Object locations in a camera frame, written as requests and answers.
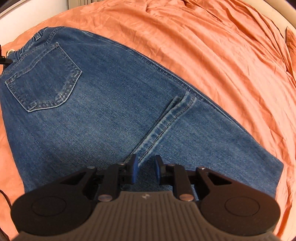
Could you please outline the blue denim jeans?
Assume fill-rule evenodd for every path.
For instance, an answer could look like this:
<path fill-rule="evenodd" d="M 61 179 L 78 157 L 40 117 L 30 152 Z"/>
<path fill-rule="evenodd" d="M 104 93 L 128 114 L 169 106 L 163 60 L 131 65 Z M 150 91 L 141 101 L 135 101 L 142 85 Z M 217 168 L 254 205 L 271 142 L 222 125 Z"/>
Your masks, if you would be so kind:
<path fill-rule="evenodd" d="M 160 155 L 275 196 L 282 162 L 201 91 L 137 51 L 56 27 L 9 58 L 1 110 L 25 191 L 136 154 L 134 191 L 162 189 L 152 160 Z"/>

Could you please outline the orange bed duvet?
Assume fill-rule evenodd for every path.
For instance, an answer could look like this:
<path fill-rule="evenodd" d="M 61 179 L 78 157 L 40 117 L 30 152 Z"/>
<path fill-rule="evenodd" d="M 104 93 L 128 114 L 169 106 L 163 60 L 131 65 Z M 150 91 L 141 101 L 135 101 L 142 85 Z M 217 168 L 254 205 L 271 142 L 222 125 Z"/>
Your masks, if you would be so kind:
<path fill-rule="evenodd" d="M 204 92 L 284 164 L 276 234 L 295 237 L 295 79 L 276 11 L 255 1 L 102 1 L 55 15 L 5 44 L 18 49 L 43 27 L 67 26 L 118 41 Z"/>

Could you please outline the orange pillow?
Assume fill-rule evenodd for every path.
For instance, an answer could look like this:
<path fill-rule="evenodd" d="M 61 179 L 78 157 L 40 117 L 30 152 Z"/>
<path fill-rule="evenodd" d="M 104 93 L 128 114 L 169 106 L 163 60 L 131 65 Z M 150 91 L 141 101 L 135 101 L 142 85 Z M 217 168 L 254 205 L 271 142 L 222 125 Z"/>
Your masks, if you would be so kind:
<path fill-rule="evenodd" d="M 285 35 L 286 35 L 286 45 L 290 53 L 290 58 L 292 62 L 293 78 L 295 79 L 295 70 L 296 70 L 295 33 L 289 27 L 287 27 L 285 30 Z"/>

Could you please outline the beige upholstered headboard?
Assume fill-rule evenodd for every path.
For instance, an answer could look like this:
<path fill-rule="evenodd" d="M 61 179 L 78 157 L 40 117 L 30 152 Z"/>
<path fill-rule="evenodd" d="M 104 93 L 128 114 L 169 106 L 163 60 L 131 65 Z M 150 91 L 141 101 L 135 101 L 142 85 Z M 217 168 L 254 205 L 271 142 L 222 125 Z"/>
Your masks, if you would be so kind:
<path fill-rule="evenodd" d="M 266 2 L 295 28 L 295 1 L 266 0 Z"/>

